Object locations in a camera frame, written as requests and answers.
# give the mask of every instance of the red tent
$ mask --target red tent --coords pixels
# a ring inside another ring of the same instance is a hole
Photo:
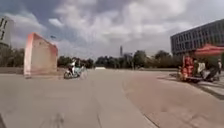
[[[224,52],[224,47],[217,47],[211,44],[206,44],[203,48],[199,48],[195,51],[195,55],[215,55]]]

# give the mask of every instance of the ground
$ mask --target ground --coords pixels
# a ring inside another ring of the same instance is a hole
[[[221,94],[168,74],[90,70],[73,80],[1,74],[0,113],[7,128],[224,127]]]

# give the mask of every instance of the glass building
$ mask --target glass building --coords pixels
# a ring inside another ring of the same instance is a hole
[[[170,40],[174,56],[192,53],[205,44],[224,46],[224,19],[178,33]]]

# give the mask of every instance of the pink wall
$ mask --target pink wall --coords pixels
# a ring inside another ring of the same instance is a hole
[[[24,75],[41,75],[57,72],[58,49],[36,33],[28,36],[25,57]]]

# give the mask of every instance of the rider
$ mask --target rider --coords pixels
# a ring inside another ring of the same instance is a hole
[[[72,59],[72,63],[70,64],[71,67],[72,67],[72,74],[75,73],[75,64],[76,64],[76,60],[73,58],[73,59]]]
[[[193,65],[193,59],[190,57],[189,53],[186,53],[183,57],[183,68],[187,76],[192,75]]]

